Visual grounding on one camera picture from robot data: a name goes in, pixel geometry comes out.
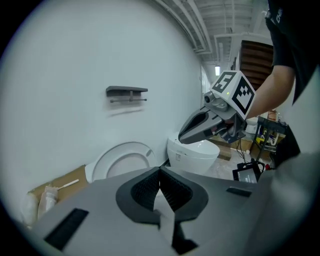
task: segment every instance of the wall-mounted shelf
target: wall-mounted shelf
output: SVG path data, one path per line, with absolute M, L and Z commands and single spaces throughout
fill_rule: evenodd
M 147 101 L 146 98 L 143 99 L 133 99 L 133 96 L 140 96 L 141 93 L 147 92 L 147 88 L 140 87 L 130 87 L 130 86 L 109 86 L 105 89 L 107 97 L 114 96 L 130 96 L 129 99 L 111 99 L 110 102 L 134 102 L 134 101 Z

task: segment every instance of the white wall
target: white wall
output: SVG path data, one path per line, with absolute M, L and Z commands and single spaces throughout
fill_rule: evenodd
M 207 76 L 207 72 L 203 66 L 201 67 L 201 85 L 202 85 L 201 92 L 203 96 L 203 94 L 209 92 L 211 87 L 210 81 Z
M 149 1 L 45 2 L 2 61 L 0 188 L 15 218 L 28 190 L 117 144 L 145 143 L 162 164 L 200 106 L 200 62 Z M 108 86 L 148 88 L 147 101 L 109 103 Z

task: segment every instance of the person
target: person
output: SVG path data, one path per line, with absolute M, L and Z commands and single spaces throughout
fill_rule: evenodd
M 273 43 L 273 70 L 256 91 L 247 118 L 281 105 L 289 96 L 294 82 L 295 102 L 319 63 L 318 41 L 312 36 L 318 30 L 317 8 L 285 0 L 268 0 L 268 5 L 265 22 Z M 288 128 L 285 139 L 278 144 L 273 156 L 275 166 L 299 153 L 299 146 Z

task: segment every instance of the ceiling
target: ceiling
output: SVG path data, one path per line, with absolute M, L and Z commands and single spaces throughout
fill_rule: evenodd
M 166 10 L 200 56 L 211 82 L 215 66 L 230 69 L 242 40 L 272 44 L 267 0 L 153 0 Z

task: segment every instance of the black t-shirt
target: black t-shirt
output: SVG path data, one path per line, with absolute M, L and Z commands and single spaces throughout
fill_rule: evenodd
M 265 21 L 273 43 L 272 65 L 295 70 L 294 102 L 319 63 L 320 14 L 316 6 L 304 2 L 268 0 L 268 3 Z

